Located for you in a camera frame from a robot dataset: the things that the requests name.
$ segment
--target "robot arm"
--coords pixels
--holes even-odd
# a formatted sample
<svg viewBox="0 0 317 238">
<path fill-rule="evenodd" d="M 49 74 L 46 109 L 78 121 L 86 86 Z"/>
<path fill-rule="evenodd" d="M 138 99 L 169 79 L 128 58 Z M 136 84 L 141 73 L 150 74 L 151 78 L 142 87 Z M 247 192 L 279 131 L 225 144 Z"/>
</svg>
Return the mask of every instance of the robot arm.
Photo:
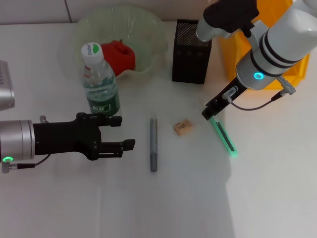
<svg viewBox="0 0 317 238">
<path fill-rule="evenodd" d="M 197 36 L 201 41 L 217 36 L 228 38 L 236 30 L 248 28 L 258 15 L 256 0 L 219 0 L 205 9 Z"/>
<path fill-rule="evenodd" d="M 0 61 L 0 111 L 14 107 L 14 93 L 7 63 Z M 26 161 L 35 155 L 79 152 L 89 160 L 122 157 L 133 150 L 135 140 L 105 143 L 101 141 L 100 126 L 121 126 L 122 117 L 78 113 L 74 121 L 41 123 L 30 120 L 0 121 L 0 163 L 3 173 L 10 169 L 34 168 L 38 164 L 11 164 Z"/>
<path fill-rule="evenodd" d="M 219 2 L 214 5 L 218 4 L 221 12 L 225 12 L 227 4 Z M 247 9 L 256 12 L 254 1 L 243 2 L 250 6 Z M 214 28 L 215 25 L 205 16 L 208 13 L 212 14 L 208 9 L 214 8 L 206 8 L 204 17 L 198 24 L 197 36 L 201 40 L 210 40 L 216 36 L 228 37 L 232 33 L 225 24 L 220 28 Z M 206 119 L 218 114 L 245 90 L 264 89 L 276 79 L 284 90 L 275 96 L 275 100 L 285 95 L 285 92 L 293 94 L 295 89 L 282 75 L 317 46 L 317 0 L 297 0 L 271 28 L 261 21 L 248 24 L 247 21 L 251 21 L 253 16 L 255 14 L 249 14 L 248 19 L 242 17 L 243 20 L 238 25 L 235 21 L 227 23 L 234 26 L 232 31 L 238 28 L 243 31 L 252 49 L 238 62 L 237 77 L 206 105 L 207 108 L 203 111 Z"/>
</svg>

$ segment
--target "water bottle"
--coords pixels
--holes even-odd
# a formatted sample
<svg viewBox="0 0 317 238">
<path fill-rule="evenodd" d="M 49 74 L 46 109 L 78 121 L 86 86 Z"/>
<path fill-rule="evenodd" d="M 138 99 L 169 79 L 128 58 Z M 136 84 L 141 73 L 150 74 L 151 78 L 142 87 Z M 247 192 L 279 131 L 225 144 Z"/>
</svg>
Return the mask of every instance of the water bottle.
<svg viewBox="0 0 317 238">
<path fill-rule="evenodd" d="M 97 43 L 87 43 L 81 49 L 84 60 L 82 84 L 92 113 L 115 115 L 120 101 L 115 75 L 105 61 L 102 48 Z"/>
</svg>

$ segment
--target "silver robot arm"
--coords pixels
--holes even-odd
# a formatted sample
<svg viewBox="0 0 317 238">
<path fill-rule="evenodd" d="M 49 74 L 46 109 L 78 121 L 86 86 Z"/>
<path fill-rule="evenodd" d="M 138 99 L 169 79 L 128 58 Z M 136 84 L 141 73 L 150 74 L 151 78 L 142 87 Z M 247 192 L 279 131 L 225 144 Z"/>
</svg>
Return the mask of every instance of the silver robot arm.
<svg viewBox="0 0 317 238">
<path fill-rule="evenodd" d="M 208 41 L 217 36 L 227 38 L 237 30 L 228 31 L 230 27 L 227 26 L 215 28 L 206 10 L 197 26 L 197 36 L 201 40 Z M 317 47 L 317 0 L 297 0 L 271 28 L 261 21 L 244 22 L 239 28 L 252 49 L 238 62 L 237 77 L 206 105 L 203 112 L 206 119 L 215 116 L 246 89 L 261 90 L 276 79 L 284 90 L 272 98 L 274 101 L 286 93 L 295 93 L 283 74 Z"/>
<path fill-rule="evenodd" d="M 0 111 L 14 108 L 14 92 L 8 64 L 0 60 Z"/>
<path fill-rule="evenodd" d="M 14 107 L 14 93 L 6 62 L 0 60 L 0 111 Z M 0 121 L 0 164 L 2 173 L 15 169 L 34 168 L 50 154 L 79 152 L 87 159 L 122 157 L 133 150 L 135 140 L 102 142 L 100 126 L 121 126 L 122 117 L 78 113 L 74 121 L 41 123 L 30 120 Z M 38 163 L 16 163 L 32 160 L 35 155 L 47 155 Z"/>
</svg>

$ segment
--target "yellow container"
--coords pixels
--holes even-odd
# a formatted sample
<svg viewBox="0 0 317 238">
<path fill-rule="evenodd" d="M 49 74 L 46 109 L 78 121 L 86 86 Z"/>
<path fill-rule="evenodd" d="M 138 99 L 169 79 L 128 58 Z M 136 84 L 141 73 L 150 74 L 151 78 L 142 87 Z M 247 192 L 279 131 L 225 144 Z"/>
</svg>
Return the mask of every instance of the yellow container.
<svg viewBox="0 0 317 238">
<path fill-rule="evenodd" d="M 293 4 L 292 0 L 258 0 L 259 16 L 254 20 L 261 20 L 268 27 L 271 27 Z M 239 60 L 251 49 L 251 46 L 241 31 L 235 33 L 229 39 L 220 39 L 222 54 L 228 80 L 232 81 L 236 77 L 236 65 Z M 294 86 L 305 79 L 309 63 L 309 55 L 290 68 L 284 77 Z M 266 90 L 281 90 L 282 86 L 275 80 Z"/>
</svg>

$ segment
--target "white wall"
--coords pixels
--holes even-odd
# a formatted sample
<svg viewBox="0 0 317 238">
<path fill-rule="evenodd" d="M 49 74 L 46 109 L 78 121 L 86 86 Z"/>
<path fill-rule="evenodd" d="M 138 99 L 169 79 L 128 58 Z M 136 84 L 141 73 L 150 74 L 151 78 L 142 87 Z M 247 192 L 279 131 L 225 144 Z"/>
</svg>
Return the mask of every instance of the white wall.
<svg viewBox="0 0 317 238">
<path fill-rule="evenodd" d="M 64 0 L 1 0 L 0 24 L 69 22 Z"/>
<path fill-rule="evenodd" d="M 1 0 L 0 24 L 69 22 L 66 2 L 73 22 L 120 3 L 138 5 L 163 20 L 199 19 L 211 1 L 216 0 Z"/>
</svg>

